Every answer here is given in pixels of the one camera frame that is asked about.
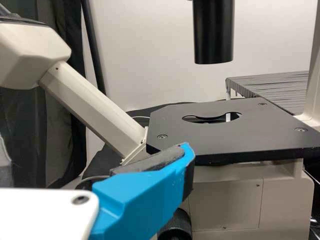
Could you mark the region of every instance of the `microscope arm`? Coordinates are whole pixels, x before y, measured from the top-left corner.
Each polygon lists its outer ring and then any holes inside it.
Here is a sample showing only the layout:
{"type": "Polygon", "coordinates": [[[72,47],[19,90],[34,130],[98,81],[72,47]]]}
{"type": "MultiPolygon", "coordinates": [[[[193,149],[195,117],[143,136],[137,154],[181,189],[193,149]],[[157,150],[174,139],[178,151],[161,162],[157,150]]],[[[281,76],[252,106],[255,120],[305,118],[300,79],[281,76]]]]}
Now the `microscope arm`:
{"type": "Polygon", "coordinates": [[[144,143],[146,130],[66,62],[53,65],[38,84],[123,158],[144,143]]]}

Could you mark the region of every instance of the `white wall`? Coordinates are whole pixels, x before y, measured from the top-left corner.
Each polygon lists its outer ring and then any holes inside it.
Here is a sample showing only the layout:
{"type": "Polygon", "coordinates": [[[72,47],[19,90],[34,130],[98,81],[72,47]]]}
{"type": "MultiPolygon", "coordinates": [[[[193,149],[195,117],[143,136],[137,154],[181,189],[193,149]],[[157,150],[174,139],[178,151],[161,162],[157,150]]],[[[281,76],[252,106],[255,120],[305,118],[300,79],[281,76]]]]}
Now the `white wall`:
{"type": "Polygon", "coordinates": [[[316,5],[235,0],[234,60],[196,65],[191,1],[92,0],[108,95],[126,111],[215,101],[225,97],[226,77],[308,70],[316,5]]]}

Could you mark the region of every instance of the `black cable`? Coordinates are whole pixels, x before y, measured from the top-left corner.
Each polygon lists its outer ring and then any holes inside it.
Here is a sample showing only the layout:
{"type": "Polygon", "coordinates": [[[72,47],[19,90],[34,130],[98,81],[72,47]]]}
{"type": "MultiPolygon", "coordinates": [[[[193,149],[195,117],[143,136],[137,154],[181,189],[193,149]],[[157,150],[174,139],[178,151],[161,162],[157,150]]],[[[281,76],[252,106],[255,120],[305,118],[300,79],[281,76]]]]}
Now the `black cable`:
{"type": "Polygon", "coordinates": [[[106,88],[104,77],[102,73],[102,67],[100,62],[99,50],[97,45],[95,26],[92,19],[91,7],[89,0],[81,0],[84,22],[86,27],[86,32],[88,35],[89,46],[92,56],[93,68],[95,73],[96,85],[100,92],[106,95],[106,88]]]}

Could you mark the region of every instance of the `black cylinder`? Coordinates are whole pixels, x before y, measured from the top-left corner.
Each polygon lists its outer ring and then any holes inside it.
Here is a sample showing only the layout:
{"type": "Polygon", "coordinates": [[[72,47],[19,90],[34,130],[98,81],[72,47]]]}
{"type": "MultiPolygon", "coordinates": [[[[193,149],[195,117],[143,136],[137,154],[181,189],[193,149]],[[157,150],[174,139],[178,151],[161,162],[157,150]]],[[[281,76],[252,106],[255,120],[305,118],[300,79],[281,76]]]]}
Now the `black cylinder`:
{"type": "Polygon", "coordinates": [[[233,60],[234,0],[193,0],[194,61],[233,60]]]}
{"type": "Polygon", "coordinates": [[[10,14],[10,11],[0,3],[0,16],[7,16],[9,14],[10,14]]]}
{"type": "Polygon", "coordinates": [[[89,0],[81,0],[81,6],[83,11],[83,17],[86,27],[86,32],[88,35],[88,41],[91,51],[91,57],[93,62],[93,69],[96,79],[96,86],[104,95],[106,95],[106,87],[104,76],[102,73],[100,55],[97,45],[96,33],[95,33],[95,26],[91,12],[91,6],[89,0]]]}
{"type": "Polygon", "coordinates": [[[158,240],[192,240],[191,219],[188,213],[178,208],[157,236],[158,240]]]}

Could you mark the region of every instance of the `gray ribbed surface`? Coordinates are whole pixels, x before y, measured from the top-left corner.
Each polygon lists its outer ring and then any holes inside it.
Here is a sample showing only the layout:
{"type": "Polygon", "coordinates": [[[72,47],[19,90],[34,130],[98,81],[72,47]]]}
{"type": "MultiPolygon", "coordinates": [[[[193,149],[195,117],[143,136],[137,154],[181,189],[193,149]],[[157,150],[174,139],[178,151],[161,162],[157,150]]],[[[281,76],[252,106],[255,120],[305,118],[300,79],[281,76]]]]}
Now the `gray ribbed surface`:
{"type": "Polygon", "coordinates": [[[308,71],[228,77],[230,87],[246,98],[262,97],[283,110],[299,115],[304,111],[308,71]]]}

